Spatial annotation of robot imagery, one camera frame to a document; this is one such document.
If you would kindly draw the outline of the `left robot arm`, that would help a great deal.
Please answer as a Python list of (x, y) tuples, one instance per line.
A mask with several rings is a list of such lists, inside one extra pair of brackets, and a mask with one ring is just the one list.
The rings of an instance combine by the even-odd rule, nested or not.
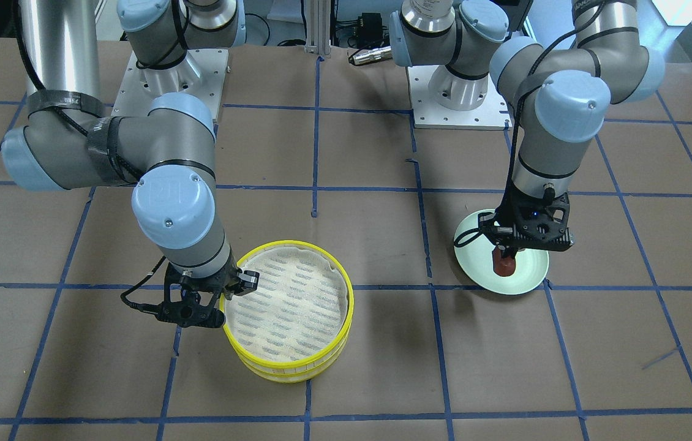
[(397, 65), (439, 66), (467, 83), (491, 79), (523, 131), (501, 203), (456, 237), (457, 247), (486, 238), (502, 258), (569, 249), (567, 190), (609, 106), (648, 98), (663, 81), (663, 56), (639, 41), (635, 1), (574, 1), (571, 11), (576, 44), (561, 50), (508, 37), (508, 16), (491, 1), (405, 1), (391, 14)]

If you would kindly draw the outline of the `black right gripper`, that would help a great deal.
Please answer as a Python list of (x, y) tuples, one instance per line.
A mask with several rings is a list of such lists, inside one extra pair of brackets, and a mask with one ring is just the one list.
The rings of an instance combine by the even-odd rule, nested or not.
[(234, 263), (227, 263), (206, 278), (179, 273), (169, 263), (164, 276), (164, 299), (155, 307), (156, 319), (181, 328), (220, 328), (226, 319), (218, 307), (220, 296), (230, 300), (233, 296), (252, 293), (259, 280), (260, 273), (237, 268)]

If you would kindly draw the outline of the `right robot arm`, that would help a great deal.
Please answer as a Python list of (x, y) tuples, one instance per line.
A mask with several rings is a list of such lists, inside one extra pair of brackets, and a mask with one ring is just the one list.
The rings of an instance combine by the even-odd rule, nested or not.
[(141, 116), (108, 116), (97, 98), (91, 1), (13, 1), (11, 13), (29, 78), (29, 124), (1, 143), (2, 162), (32, 192), (132, 186), (142, 232), (167, 262), (157, 305), (121, 301), (161, 322), (219, 328), (221, 296), (254, 292), (259, 274), (238, 268), (217, 214), (214, 117), (184, 92), (200, 79), (194, 48), (245, 41), (240, 1), (119, 1), (117, 13), (137, 67), (181, 73), (176, 86), (147, 79), (152, 101)]

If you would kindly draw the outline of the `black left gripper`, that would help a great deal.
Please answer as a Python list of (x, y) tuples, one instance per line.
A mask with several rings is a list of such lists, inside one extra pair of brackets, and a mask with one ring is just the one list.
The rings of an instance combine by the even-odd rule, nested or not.
[(478, 215), (478, 228), (494, 245), (563, 252), (574, 244), (568, 229), (569, 211), (567, 192), (548, 199), (506, 192), (494, 213)]

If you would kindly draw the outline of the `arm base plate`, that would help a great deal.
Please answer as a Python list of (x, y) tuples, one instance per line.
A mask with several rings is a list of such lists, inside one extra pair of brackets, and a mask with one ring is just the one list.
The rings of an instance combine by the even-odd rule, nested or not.
[(131, 53), (111, 115), (145, 116), (156, 97), (183, 92), (203, 101), (211, 111), (212, 121), (218, 122), (229, 72), (226, 48), (190, 50), (180, 64), (167, 70), (139, 69), (137, 61)]
[(509, 129), (510, 111), (489, 76), (456, 77), (446, 66), (408, 67), (408, 91), (417, 129)]

